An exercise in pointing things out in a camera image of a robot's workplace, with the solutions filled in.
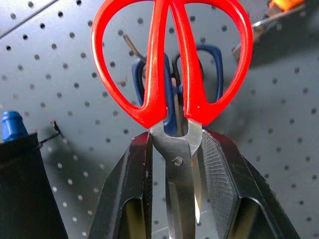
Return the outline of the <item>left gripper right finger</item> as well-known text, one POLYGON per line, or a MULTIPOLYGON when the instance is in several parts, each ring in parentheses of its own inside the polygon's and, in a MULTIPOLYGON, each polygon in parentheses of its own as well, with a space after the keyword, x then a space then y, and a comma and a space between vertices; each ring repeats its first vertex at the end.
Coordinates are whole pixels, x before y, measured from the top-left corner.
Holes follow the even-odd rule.
POLYGON ((261 173, 227 136, 202 133, 209 212, 220 239, 297 239, 292 225, 261 173))

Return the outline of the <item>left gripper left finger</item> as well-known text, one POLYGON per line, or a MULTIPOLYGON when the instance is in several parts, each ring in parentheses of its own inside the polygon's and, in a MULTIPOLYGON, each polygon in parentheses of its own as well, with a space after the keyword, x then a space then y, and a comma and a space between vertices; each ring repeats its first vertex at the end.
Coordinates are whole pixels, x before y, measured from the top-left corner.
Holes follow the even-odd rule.
POLYGON ((90 228, 91 239, 152 237, 153 139, 132 139, 106 179, 90 228))

